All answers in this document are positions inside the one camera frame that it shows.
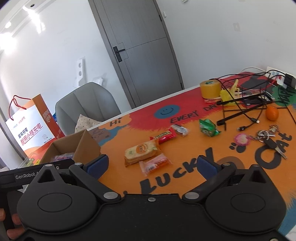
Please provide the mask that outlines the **orange cracker packet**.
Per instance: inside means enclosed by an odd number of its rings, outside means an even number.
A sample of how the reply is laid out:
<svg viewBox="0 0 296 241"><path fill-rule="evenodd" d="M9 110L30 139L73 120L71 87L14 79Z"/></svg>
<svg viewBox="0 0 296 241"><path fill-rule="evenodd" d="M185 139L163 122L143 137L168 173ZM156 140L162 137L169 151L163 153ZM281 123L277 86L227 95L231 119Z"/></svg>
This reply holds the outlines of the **orange cracker packet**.
<svg viewBox="0 0 296 241"><path fill-rule="evenodd" d="M156 157L162 153L158 140L150 140L125 151L125 166Z"/></svg>

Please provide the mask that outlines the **small clear candy bar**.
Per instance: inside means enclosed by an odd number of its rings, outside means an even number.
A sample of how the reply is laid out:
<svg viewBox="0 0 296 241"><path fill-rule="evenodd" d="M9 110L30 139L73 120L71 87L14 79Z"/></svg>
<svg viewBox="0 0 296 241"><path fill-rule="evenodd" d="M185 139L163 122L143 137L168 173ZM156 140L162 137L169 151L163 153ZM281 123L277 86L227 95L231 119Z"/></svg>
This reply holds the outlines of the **small clear candy bar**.
<svg viewBox="0 0 296 241"><path fill-rule="evenodd" d="M171 128L178 134L181 135L182 137L186 136L189 133L189 130L183 126L179 125L171 125Z"/></svg>

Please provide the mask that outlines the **red candy bar packet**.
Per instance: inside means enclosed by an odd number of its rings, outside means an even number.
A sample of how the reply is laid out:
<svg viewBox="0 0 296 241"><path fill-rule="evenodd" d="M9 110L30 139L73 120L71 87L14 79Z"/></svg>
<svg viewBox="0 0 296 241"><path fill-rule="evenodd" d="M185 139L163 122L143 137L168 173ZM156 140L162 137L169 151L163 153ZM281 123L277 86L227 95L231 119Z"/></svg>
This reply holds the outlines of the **red candy bar packet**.
<svg viewBox="0 0 296 241"><path fill-rule="evenodd" d="M149 138L150 140L157 140L159 144L163 144L169 140L172 140L175 137L176 137L176 132L172 128L169 128L165 132Z"/></svg>

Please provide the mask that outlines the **pink sausage snack packet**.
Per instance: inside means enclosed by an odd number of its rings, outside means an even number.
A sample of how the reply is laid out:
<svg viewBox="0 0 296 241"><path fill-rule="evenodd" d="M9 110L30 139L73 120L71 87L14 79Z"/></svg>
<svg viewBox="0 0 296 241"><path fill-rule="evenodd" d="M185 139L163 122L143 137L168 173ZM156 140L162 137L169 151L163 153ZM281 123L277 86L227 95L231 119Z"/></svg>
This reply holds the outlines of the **pink sausage snack packet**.
<svg viewBox="0 0 296 241"><path fill-rule="evenodd" d="M168 164L171 164L171 161L164 154L160 154L149 161L139 162L140 169L145 176Z"/></svg>

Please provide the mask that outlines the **purple round snack packet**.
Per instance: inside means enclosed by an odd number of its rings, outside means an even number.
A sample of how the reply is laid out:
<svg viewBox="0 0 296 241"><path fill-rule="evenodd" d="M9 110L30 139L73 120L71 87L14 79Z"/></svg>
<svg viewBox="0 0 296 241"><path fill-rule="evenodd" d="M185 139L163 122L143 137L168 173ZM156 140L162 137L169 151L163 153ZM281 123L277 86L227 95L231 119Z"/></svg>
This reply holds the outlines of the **purple round snack packet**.
<svg viewBox="0 0 296 241"><path fill-rule="evenodd" d="M52 162L57 162L57 161L63 161L63 160L73 160L74 153L65 153L65 154L60 154L60 155L55 155L51 158L51 163Z"/></svg>

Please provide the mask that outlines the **brown cardboard box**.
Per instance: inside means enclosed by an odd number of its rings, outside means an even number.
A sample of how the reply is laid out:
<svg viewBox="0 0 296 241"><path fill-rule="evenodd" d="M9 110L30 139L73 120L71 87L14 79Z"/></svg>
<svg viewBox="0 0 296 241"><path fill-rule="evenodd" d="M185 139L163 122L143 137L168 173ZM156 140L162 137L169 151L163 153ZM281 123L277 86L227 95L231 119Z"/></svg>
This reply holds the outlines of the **brown cardboard box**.
<svg viewBox="0 0 296 241"><path fill-rule="evenodd" d="M53 141L43 155L40 164L52 162L55 156L67 153L74 154L72 159L76 163L87 164L98 158L101 150L90 133L83 130Z"/></svg>

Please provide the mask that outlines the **dotted beige cushion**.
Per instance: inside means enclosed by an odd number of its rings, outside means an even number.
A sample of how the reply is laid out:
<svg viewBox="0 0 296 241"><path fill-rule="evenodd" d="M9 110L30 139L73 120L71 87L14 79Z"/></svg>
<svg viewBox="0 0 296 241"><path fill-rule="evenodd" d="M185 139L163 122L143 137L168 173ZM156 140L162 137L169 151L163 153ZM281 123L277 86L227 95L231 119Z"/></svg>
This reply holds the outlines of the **dotted beige cushion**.
<svg viewBox="0 0 296 241"><path fill-rule="evenodd" d="M84 116L82 114L79 115L78 121L76 123L75 129L74 129L74 133L78 133L81 132L83 130L89 129L93 126L96 126L98 124L100 124L100 121L91 119L87 116Z"/></svg>

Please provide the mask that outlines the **clear plastic clamshell box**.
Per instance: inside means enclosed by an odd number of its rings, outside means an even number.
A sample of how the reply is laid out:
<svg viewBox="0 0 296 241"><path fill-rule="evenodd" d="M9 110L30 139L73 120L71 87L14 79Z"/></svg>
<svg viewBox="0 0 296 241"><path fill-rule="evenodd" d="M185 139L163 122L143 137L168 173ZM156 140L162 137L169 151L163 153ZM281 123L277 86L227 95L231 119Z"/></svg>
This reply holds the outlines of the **clear plastic clamshell box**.
<svg viewBox="0 0 296 241"><path fill-rule="evenodd" d="M31 153L29 156L27 156L22 163L18 166L19 168L26 168L30 166L39 165L42 159L42 155L38 155L35 153Z"/></svg>

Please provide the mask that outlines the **colourful cartoon table mat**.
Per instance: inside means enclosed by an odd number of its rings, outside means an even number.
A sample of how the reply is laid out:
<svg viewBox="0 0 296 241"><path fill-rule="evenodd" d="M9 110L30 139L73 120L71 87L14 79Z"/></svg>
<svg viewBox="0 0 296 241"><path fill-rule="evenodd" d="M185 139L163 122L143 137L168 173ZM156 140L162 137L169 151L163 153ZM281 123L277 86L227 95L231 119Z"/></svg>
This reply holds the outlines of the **colourful cartoon table mat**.
<svg viewBox="0 0 296 241"><path fill-rule="evenodd" d="M112 118L93 130L102 153L109 157L109 168L100 182L119 193L179 193L201 184L204 178L197 171L197 156L212 157L221 164L230 158L238 168L259 164L270 176L288 210L280 231L295 240L295 121L287 109L278 109L275 124L279 127L274 141L287 156L266 148L260 141L250 141L240 147L234 143L238 128L250 123L239 116L227 122L226 128L217 126L222 119L222 107L206 102L199 87L192 87L168 97L142 105ZM200 131L199 120L209 119L221 133L208 137ZM273 122L263 111L259 123L246 129L245 134L254 136L260 130L268 130ZM125 166L125 151L148 141L149 137L165 132L171 125L187 128L189 133L176 136L161 145L161 150L171 161L148 176L138 164Z"/></svg>

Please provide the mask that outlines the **key bunch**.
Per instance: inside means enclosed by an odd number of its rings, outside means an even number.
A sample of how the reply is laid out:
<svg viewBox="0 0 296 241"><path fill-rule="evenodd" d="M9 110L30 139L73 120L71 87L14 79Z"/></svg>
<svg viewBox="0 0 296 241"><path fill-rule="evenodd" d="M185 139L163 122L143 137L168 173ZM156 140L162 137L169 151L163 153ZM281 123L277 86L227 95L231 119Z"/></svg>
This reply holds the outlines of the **key bunch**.
<svg viewBox="0 0 296 241"><path fill-rule="evenodd" d="M254 141L260 141L261 143L266 144L270 149L275 150L284 159L287 159L287 156L280 150L277 143L272 139L275 137L277 132L279 132L279 127L277 125L270 125L269 130L260 130L255 136L250 136L250 138Z"/></svg>

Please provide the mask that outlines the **orange white paper bag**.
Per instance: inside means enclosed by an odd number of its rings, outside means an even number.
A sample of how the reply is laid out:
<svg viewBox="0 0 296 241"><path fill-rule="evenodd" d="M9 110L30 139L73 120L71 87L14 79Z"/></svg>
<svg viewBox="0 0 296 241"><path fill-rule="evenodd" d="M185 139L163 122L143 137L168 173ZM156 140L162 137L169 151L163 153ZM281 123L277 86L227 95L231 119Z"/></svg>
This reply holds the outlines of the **orange white paper bag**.
<svg viewBox="0 0 296 241"><path fill-rule="evenodd" d="M50 144L65 135L40 94L32 99L14 95L12 105L18 110L9 114L6 126L27 157L39 163Z"/></svg>

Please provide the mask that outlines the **yellow plastic clip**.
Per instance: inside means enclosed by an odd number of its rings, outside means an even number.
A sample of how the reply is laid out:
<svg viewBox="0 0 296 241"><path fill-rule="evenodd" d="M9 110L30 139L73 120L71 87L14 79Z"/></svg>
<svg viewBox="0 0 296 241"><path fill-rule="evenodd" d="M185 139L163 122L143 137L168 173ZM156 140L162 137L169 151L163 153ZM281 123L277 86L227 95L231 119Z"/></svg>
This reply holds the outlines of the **yellow plastic clip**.
<svg viewBox="0 0 296 241"><path fill-rule="evenodd" d="M234 100L239 97L240 89L238 88L239 80L236 79L231 88L221 89L220 98L223 102Z"/></svg>

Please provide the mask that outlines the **orange tangerine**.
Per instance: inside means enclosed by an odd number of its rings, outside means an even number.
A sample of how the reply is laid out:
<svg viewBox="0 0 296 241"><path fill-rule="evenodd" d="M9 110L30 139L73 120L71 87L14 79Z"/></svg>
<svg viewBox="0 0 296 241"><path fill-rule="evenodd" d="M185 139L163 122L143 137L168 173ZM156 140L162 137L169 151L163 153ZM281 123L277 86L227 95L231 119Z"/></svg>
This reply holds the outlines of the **orange tangerine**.
<svg viewBox="0 0 296 241"><path fill-rule="evenodd" d="M273 105L268 105L265 111L265 116L269 121L276 121L279 117L279 110Z"/></svg>

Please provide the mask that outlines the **pink round keychain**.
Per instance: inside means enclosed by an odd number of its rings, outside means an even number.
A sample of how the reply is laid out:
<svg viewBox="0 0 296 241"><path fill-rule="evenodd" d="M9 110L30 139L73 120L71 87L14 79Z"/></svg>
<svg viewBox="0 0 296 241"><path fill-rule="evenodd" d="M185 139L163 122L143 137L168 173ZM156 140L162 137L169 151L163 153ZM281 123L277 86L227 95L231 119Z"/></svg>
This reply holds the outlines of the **pink round keychain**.
<svg viewBox="0 0 296 241"><path fill-rule="evenodd" d="M249 142L251 141L251 138L249 135L246 135L244 133L239 133L234 137L234 143L238 146L247 146L249 145Z"/></svg>

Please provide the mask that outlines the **white wall bracket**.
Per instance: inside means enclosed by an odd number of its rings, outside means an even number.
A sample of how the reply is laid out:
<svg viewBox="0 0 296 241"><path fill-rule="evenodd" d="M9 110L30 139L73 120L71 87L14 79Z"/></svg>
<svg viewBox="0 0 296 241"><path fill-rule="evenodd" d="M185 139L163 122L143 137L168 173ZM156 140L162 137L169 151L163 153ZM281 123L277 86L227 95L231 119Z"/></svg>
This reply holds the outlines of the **white wall bracket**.
<svg viewBox="0 0 296 241"><path fill-rule="evenodd" d="M86 74L85 74L85 59L80 58L75 63L75 81L73 86L75 88L81 87L86 83Z"/></svg>

